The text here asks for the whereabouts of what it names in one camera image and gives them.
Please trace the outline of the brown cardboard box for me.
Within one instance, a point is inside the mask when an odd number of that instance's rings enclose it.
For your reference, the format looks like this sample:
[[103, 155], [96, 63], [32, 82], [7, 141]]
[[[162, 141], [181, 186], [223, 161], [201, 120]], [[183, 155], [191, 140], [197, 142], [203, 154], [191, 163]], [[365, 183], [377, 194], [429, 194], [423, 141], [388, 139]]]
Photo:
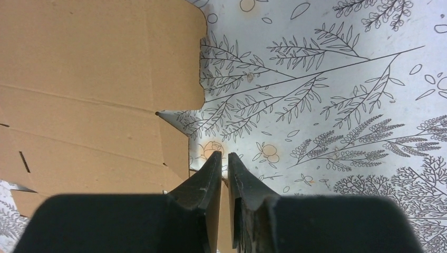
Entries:
[[1, 1], [1, 175], [31, 216], [62, 193], [156, 193], [191, 175], [156, 115], [203, 105], [208, 1]]

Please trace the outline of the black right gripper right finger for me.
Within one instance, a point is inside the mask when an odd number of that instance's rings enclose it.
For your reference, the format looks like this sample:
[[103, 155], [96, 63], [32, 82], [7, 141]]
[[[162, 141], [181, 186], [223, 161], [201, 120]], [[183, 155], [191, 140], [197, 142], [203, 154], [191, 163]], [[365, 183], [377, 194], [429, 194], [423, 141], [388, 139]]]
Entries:
[[274, 190], [254, 176], [236, 153], [228, 154], [232, 247], [236, 250], [273, 250], [269, 207], [278, 198]]

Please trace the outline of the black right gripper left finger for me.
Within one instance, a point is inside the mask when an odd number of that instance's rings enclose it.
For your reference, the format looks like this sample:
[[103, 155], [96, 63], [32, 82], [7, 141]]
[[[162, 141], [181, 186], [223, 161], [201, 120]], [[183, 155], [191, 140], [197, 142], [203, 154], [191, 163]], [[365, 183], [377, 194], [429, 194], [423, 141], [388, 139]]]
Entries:
[[189, 214], [192, 222], [181, 231], [197, 242], [191, 252], [217, 252], [221, 195], [222, 152], [214, 151], [204, 165], [182, 184], [169, 191], [175, 201]]

